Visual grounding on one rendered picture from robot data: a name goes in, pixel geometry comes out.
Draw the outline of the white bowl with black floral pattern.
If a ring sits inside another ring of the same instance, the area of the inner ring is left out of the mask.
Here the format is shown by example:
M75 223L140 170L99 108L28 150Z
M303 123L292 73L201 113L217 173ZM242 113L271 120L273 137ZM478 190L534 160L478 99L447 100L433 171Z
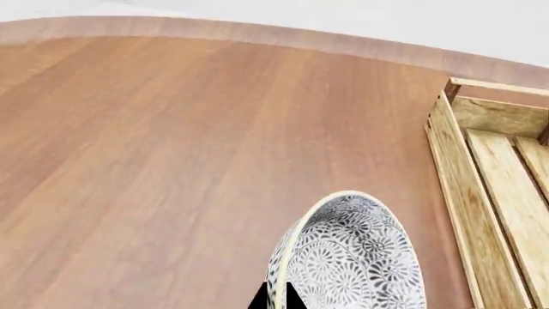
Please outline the white bowl with black floral pattern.
M425 285L404 227L375 197L323 197L278 241L268 261L266 309L427 309Z

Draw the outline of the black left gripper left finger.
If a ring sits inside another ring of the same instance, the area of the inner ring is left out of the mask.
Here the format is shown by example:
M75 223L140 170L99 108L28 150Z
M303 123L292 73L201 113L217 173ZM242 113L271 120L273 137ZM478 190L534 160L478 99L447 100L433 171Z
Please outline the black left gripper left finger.
M247 309L268 309L268 284L263 282Z

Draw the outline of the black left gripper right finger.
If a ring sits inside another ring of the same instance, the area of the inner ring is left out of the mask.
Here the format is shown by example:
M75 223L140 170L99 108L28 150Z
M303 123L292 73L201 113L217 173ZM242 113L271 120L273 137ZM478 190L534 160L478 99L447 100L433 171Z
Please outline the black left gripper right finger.
M307 309L290 282L286 282L286 309Z

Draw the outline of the wooden slatted tray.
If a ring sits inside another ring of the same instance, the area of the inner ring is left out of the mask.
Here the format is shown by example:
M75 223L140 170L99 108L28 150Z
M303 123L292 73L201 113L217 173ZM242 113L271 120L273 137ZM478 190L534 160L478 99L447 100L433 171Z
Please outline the wooden slatted tray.
M463 97L452 77L425 132L474 309L549 309L549 108Z

